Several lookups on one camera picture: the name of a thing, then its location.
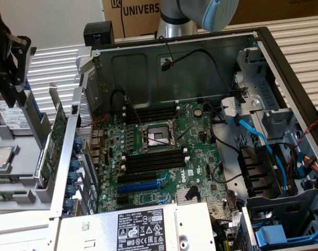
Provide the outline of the green and black graphics card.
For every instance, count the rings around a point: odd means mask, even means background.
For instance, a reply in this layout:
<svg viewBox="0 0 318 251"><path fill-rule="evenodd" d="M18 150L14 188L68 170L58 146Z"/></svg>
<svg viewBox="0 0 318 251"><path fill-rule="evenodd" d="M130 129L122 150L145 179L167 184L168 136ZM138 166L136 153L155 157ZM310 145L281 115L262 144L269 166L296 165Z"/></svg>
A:
<svg viewBox="0 0 318 251"><path fill-rule="evenodd" d="M49 180L56 177L67 125L67 118L55 83L50 83L49 94L55 106L56 115L45 147L40 153L34 175L39 188L45 188Z"/></svg>

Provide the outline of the silver hard disk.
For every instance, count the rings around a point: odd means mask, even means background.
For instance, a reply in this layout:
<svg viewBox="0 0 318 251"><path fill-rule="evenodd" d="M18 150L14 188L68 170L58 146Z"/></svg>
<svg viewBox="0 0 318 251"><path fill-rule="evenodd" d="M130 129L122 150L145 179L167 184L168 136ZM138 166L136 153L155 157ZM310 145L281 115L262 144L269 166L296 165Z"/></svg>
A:
<svg viewBox="0 0 318 251"><path fill-rule="evenodd" d="M31 129L21 108L9 108L6 101L0 100L0 124L7 126L13 135L30 135Z"/></svg>

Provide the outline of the blue plastic disk carrier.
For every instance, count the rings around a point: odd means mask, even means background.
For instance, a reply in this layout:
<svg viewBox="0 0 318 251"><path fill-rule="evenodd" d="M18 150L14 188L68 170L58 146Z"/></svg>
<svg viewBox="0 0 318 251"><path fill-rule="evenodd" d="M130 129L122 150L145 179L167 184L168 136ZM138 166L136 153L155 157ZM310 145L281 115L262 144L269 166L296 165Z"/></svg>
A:
<svg viewBox="0 0 318 251"><path fill-rule="evenodd" d="M24 89L25 90L29 90L31 92L31 94L32 94L32 103L33 103L34 109L35 109L35 111L36 111L36 113L38 115L39 120L41 121L42 120L42 114L41 114L40 109L38 107L38 104L37 104L37 102L35 100L35 97L33 95L33 92L31 90L31 87L30 87L30 84L28 82L27 77L25 77L25 80L24 80Z"/></svg>

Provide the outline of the black plastic block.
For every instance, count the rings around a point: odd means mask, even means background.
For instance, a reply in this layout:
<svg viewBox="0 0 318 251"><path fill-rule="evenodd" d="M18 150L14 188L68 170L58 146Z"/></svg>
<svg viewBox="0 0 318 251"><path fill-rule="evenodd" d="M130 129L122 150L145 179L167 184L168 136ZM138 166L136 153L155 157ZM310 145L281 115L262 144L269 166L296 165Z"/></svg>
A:
<svg viewBox="0 0 318 251"><path fill-rule="evenodd" d="M87 23L83 36L87 47L96 48L115 44L112 21Z"/></svg>

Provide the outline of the grey plastic parts rack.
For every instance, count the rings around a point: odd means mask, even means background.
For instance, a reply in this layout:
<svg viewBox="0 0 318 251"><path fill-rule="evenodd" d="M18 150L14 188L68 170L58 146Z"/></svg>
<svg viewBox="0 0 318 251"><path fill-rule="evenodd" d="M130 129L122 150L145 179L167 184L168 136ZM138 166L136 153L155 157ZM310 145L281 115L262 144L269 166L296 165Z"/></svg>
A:
<svg viewBox="0 0 318 251"><path fill-rule="evenodd" d="M0 175L35 175L38 159L44 149L51 124L46 114L40 121L32 103L32 94L25 92L24 106L19 106L31 129L30 135L13 135L6 125L0 124L0 147L14 147L14 152L6 168L0 168ZM39 188L35 180L22 183L2 183L0 191L27 191L26 195L14 195L14 200L0 201L0 214L20 211L49 210L54 190L54 181L50 179L45 188Z"/></svg>

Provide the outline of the green RAM stick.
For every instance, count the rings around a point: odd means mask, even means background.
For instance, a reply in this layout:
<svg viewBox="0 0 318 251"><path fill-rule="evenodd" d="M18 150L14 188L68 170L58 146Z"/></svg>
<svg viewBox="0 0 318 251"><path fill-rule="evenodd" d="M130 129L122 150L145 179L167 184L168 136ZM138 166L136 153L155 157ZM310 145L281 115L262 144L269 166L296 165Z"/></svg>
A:
<svg viewBox="0 0 318 251"><path fill-rule="evenodd" d="M14 195L26 195L27 191L0 191L0 201L14 200Z"/></svg>
<svg viewBox="0 0 318 251"><path fill-rule="evenodd" d="M2 183L22 183L23 181L29 180L30 182L34 180L34 175L9 175L3 174L0 175L0 184Z"/></svg>

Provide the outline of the cardboard box with black print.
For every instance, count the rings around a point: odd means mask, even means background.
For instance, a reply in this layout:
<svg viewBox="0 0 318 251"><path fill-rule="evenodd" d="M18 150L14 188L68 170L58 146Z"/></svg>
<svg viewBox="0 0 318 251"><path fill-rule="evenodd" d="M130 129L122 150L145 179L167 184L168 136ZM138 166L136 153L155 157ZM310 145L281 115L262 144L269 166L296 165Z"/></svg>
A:
<svg viewBox="0 0 318 251"><path fill-rule="evenodd" d="M102 0L102 4L116 39L150 35L158 30L160 0Z"/></svg>

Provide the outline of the black RAM slot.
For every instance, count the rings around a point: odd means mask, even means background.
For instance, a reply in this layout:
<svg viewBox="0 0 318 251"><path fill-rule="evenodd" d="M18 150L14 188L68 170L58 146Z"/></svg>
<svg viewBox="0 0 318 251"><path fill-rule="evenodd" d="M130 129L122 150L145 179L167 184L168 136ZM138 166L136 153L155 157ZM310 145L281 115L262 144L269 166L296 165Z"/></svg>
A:
<svg viewBox="0 0 318 251"><path fill-rule="evenodd" d="M135 108L137 113L147 113L147 112L158 112L158 113L177 113L176 105L163 105L163 106L151 106L151 107L143 107L143 108ZM130 105L125 105L122 107L122 112L134 112L134 109Z"/></svg>
<svg viewBox="0 0 318 251"><path fill-rule="evenodd" d="M175 108L159 108L159 109L136 109L137 114L141 121L159 121L168 120L175 116L178 112ZM126 112L124 116L127 121L137 121L137 115L134 111Z"/></svg>
<svg viewBox="0 0 318 251"><path fill-rule="evenodd" d="M172 168L180 168L185 167L186 163L184 161L177 161L171 163L165 162L156 162L156 163L136 163L134 165L125 164L126 173L135 174L135 173L143 173L143 172L153 172L158 170L172 169Z"/></svg>
<svg viewBox="0 0 318 251"><path fill-rule="evenodd" d="M145 159L135 160L129 159L125 164L126 170L130 173L146 172L152 170L163 170L170 168L180 168L186 166L184 158L164 158L164 159Z"/></svg>
<svg viewBox="0 0 318 251"><path fill-rule="evenodd" d="M122 160L126 162L146 161L151 159L168 159L168 158L181 158L184 157L185 153L183 150L168 150L161 152L150 152L146 154L138 155L125 155Z"/></svg>
<svg viewBox="0 0 318 251"><path fill-rule="evenodd" d="M178 161L184 161L184 157L181 158L168 158L168 159L151 159L151 160L146 160L146 161L136 161L136 162L126 162L124 161L125 164L136 164L136 163L140 163L140 162L151 162L151 161L168 161L168 160L178 160Z"/></svg>
<svg viewBox="0 0 318 251"><path fill-rule="evenodd" d="M175 114L177 112L176 106L157 106L157 107L147 107L147 108L137 108L135 109L137 114L141 116L149 115L162 115L162 114Z"/></svg>
<svg viewBox="0 0 318 251"><path fill-rule="evenodd" d="M173 118L175 114L162 114L162 115L149 115L149 116L139 116L139 115L136 115L135 113L133 114L127 114L125 117L123 117L124 121L126 124L138 124L139 123L139 120L142 122L142 123L146 123L146 122L154 122L154 121L161 121L161 120L168 120L168 119L171 119Z"/></svg>

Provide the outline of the CPU socket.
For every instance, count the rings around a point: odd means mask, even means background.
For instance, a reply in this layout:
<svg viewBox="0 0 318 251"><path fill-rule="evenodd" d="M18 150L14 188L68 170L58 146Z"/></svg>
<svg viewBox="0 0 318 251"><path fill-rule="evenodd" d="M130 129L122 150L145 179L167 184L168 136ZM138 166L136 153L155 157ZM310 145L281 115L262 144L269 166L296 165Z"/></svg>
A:
<svg viewBox="0 0 318 251"><path fill-rule="evenodd" d="M140 133L140 147L139 151L143 153L153 152L153 151L168 151L175 150L179 146L169 146L162 145L158 142L148 140L142 136L148 136L152 139L162 139L165 142L175 142L178 137L175 131L176 122L174 119L167 121L158 121L151 123L144 123L138 126L138 131Z"/></svg>

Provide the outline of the long black expansion slot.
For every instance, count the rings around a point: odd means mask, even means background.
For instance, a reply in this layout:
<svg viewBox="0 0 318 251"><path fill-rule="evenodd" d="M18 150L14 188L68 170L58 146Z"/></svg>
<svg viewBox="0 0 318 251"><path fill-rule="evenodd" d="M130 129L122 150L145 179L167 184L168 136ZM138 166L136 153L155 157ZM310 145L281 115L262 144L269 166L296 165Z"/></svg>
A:
<svg viewBox="0 0 318 251"><path fill-rule="evenodd" d="M157 180L157 173L155 172L119 176L117 178L117 183L126 184L126 183L142 182L142 181L153 181L153 180Z"/></svg>

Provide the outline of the open metal PC case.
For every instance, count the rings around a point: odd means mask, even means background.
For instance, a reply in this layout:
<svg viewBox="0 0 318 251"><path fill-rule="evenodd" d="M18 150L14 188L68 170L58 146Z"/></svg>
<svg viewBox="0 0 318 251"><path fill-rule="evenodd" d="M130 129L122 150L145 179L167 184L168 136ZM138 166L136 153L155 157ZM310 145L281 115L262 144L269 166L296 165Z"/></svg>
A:
<svg viewBox="0 0 318 251"><path fill-rule="evenodd" d="M263 133L237 114L232 122L257 135L263 145L238 145L227 123L221 102L242 99L234 75L240 69L237 56L246 48L259 48L272 71L274 95L282 108L296 118L295 144L269 144ZM122 107L181 105L195 102L210 112L211 139L216 143L230 196L236 201L232 224L222 225L210 217L216 251L234 248L242 208L249 198L292 197L318 190L318 111L266 28L187 36L176 39L129 42L90 47L78 64L80 85L75 89L56 173L51 207L48 251L56 244L63 219L100 214L98 173L91 156L94 126L104 115L121 114ZM80 152L74 138L83 140ZM76 171L74 208L63 211L70 160L80 163Z"/></svg>

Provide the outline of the silver power supply unit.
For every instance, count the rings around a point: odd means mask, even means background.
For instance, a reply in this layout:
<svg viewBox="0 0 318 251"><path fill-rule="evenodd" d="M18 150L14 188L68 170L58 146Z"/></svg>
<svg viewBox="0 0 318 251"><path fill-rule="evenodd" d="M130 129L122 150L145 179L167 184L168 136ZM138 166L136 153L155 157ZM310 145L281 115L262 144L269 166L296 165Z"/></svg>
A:
<svg viewBox="0 0 318 251"><path fill-rule="evenodd" d="M216 251L205 203L63 219L57 251Z"/></svg>

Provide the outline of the green Dell motherboard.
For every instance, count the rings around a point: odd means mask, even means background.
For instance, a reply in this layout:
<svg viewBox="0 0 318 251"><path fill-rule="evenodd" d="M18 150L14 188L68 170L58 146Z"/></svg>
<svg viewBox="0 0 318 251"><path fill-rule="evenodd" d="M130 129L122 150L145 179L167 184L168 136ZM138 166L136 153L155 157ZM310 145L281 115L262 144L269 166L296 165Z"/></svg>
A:
<svg viewBox="0 0 318 251"><path fill-rule="evenodd" d="M161 183L158 190L130 193L117 193L116 190L118 186L140 183L118 184L117 178L131 175L125 172L123 156L146 154L138 150L140 147L138 126L143 123L139 120L138 124L126 124L123 119L126 116L125 112L104 115L96 122L90 147L98 173L97 211L99 213L168 203L177 204L176 191L196 185L200 194L198 202L206 203L210 216L222 225L232 224L236 201L230 196L218 147L211 139L210 112L203 105L195 102L176 105L176 109L178 112L171 119L176 122L177 136L194 123L187 134L178 141L180 147L175 149L183 150L185 153L186 166L153 171L157 173L157 180L153 181ZM195 109L202 110L200 118L194 116ZM129 204L116 204L118 196L128 196Z"/></svg>

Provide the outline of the grey metal disk bay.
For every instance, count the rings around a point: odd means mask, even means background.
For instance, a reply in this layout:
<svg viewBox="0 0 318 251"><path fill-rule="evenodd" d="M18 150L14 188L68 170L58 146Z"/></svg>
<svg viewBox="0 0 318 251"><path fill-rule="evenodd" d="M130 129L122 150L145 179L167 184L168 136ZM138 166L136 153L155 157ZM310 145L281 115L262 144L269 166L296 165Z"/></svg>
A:
<svg viewBox="0 0 318 251"><path fill-rule="evenodd" d="M290 108L282 108L274 93L272 71L259 48L246 48L238 53L239 70L234 75L237 88L243 88L241 96L225 98L221 102L223 114L230 125L238 145L257 146L264 142L242 126L237 127L232 119L239 114L252 128L263 133L269 144L288 142L295 144L296 118Z"/></svg>

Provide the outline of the grey metal drive cage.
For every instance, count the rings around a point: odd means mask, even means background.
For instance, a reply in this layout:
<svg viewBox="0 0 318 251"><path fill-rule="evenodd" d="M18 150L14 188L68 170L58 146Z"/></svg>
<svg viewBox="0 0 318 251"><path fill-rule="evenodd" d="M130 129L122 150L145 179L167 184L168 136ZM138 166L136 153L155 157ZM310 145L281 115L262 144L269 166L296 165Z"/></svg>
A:
<svg viewBox="0 0 318 251"><path fill-rule="evenodd" d="M249 198L242 208L242 215L234 239L234 248L242 251L318 250L318 244L289 248L261 250L255 233L262 226L282 225L286 238L311 235L318 230L318 190L310 189L301 194L268 199Z"/></svg>

